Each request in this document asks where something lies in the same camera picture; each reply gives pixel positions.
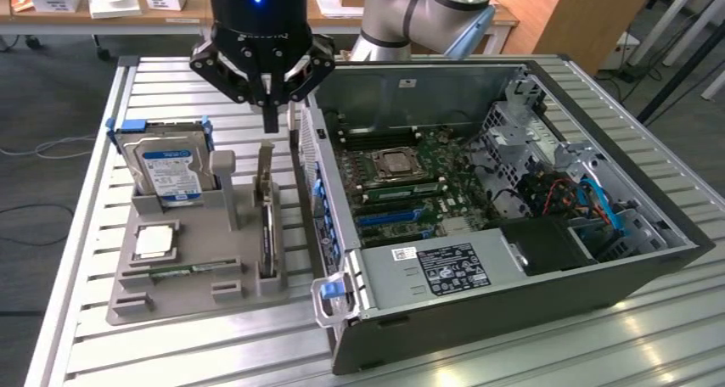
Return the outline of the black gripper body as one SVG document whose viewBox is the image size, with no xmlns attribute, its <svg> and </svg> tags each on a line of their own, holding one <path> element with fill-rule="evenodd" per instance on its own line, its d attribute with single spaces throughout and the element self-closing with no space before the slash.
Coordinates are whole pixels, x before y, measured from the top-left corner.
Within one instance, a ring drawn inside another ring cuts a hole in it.
<svg viewBox="0 0 725 387">
<path fill-rule="evenodd" d="M 313 44 L 307 0 L 210 0 L 213 41 L 246 75 L 255 104 L 285 104 L 285 75 Z"/>
</svg>

